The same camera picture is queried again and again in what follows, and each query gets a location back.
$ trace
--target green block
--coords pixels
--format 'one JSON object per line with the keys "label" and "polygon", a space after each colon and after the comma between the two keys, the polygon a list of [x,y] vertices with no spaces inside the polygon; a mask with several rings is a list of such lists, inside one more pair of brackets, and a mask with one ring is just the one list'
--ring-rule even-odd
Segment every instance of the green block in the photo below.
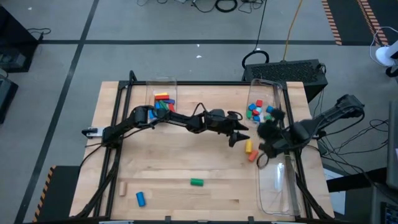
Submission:
{"label": "green block", "polygon": [[204,184],[204,180],[203,179],[191,178],[191,185],[203,186],[203,184]]}
{"label": "green block", "polygon": [[252,116],[252,111],[251,110],[247,110],[246,111],[246,117],[250,119],[251,116]]}
{"label": "green block", "polygon": [[161,108],[166,109],[166,110],[169,109],[169,107],[167,106],[167,103],[163,102],[162,100],[160,100],[159,103],[160,103]]}

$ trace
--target wooden table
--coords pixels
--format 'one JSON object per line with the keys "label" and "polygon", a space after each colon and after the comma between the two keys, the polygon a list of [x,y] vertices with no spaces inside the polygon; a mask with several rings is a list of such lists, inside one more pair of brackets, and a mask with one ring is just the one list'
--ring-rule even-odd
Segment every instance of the wooden table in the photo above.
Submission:
{"label": "wooden table", "polygon": [[[93,126],[109,126],[117,86],[117,82],[102,83]],[[287,86],[294,120],[310,118],[303,84],[292,82]],[[177,112],[190,115],[196,104],[202,102],[208,110],[222,108],[245,114],[248,93],[249,86],[178,86]],[[129,110],[145,103],[146,86],[134,86]],[[254,147],[259,145],[255,128],[245,134],[250,135]],[[99,141],[88,140],[88,144]],[[85,156],[94,148],[87,148]],[[77,214],[97,189],[104,151],[100,149],[93,154],[82,167],[70,215]],[[289,216],[264,213],[259,208],[260,201],[265,204],[263,208],[268,208],[273,201],[287,200],[273,187],[275,171],[272,166],[283,156],[271,159],[264,170],[258,171],[255,163],[250,163],[244,153],[244,141],[230,148],[224,135],[211,131],[192,134],[185,128],[160,124],[154,130],[148,129],[124,140],[111,218],[164,220],[170,215],[172,220],[244,221],[248,216],[257,221],[293,220]],[[302,162],[309,191],[333,217],[319,152],[312,147],[305,148]],[[205,185],[191,186],[190,178],[204,179]],[[120,182],[127,182],[127,192],[123,197],[118,194]],[[143,208],[136,200],[136,192],[140,191],[144,192],[147,202]],[[303,200],[298,189],[297,194],[304,217]],[[108,193],[104,193],[100,215],[104,214],[107,198]]]}

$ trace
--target transparent container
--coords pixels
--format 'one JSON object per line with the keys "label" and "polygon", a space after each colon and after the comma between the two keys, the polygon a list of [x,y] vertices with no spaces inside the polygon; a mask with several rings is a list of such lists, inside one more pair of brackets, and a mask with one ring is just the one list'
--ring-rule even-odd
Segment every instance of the transparent container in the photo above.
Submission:
{"label": "transparent container", "polygon": [[156,94],[166,93],[170,100],[174,100],[173,108],[177,111],[177,80],[174,77],[158,77],[151,79],[147,83],[146,105],[155,106]]}
{"label": "transparent container", "polygon": [[295,175],[290,177],[295,190],[296,200],[292,200],[292,192],[289,186],[287,169],[292,169],[294,174],[295,161],[284,154],[269,159],[269,163],[263,169],[258,170],[257,202],[259,208],[270,215],[296,216],[300,215],[301,207],[298,201],[299,189]]}
{"label": "transparent container", "polygon": [[[282,85],[276,82],[261,80],[255,78],[250,84],[248,103],[246,105],[246,114],[244,115],[244,124],[249,127],[258,126],[259,122],[264,122],[269,115],[266,110],[268,106],[279,108],[280,97],[282,95]],[[257,100],[262,101],[262,106],[256,106],[255,110],[260,108],[259,122],[253,119],[253,110],[249,109],[251,104],[256,105]],[[252,116],[248,118],[248,111],[251,111]]]}

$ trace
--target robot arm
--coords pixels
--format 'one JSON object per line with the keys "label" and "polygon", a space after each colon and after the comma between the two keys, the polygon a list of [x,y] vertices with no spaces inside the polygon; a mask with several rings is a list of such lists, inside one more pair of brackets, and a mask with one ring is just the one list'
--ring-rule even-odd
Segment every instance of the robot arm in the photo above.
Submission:
{"label": "robot arm", "polygon": [[364,105],[353,95],[344,95],[337,100],[336,105],[313,119],[305,119],[280,129],[278,121],[266,121],[259,125],[258,135],[266,142],[260,144],[269,158],[275,158],[286,150],[300,150],[306,146],[315,134],[339,119],[364,116]]}
{"label": "robot arm", "polygon": [[[148,122],[148,112],[153,111],[156,119]],[[155,109],[153,106],[138,106],[133,109],[130,116],[117,124],[115,127],[107,127],[103,131],[102,143],[104,146],[115,147],[119,144],[120,137],[133,128],[152,128],[158,123],[170,123],[186,128],[188,131],[199,134],[206,130],[229,136],[229,146],[233,147],[237,141],[249,139],[250,137],[238,131],[248,130],[242,125],[241,114],[221,109],[204,112],[192,116],[185,116],[165,109]]]}

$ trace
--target yellow cable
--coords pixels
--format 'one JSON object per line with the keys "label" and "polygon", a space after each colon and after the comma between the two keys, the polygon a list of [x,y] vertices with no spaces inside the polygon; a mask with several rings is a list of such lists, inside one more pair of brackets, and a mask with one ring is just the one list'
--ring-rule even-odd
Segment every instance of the yellow cable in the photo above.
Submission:
{"label": "yellow cable", "polygon": [[301,7],[301,4],[302,4],[302,3],[303,3],[303,0],[300,0],[300,3],[299,3],[298,6],[297,6],[296,13],[294,14],[294,18],[293,18],[292,24],[290,25],[289,33],[287,33],[287,39],[286,39],[286,45],[285,45],[285,53],[284,53],[284,58],[283,58],[283,60],[285,60],[285,56],[286,56],[286,52],[287,52],[287,46],[289,45],[290,31],[292,31],[294,21],[296,20],[297,14],[299,13],[299,10],[300,10],[300,7]]}

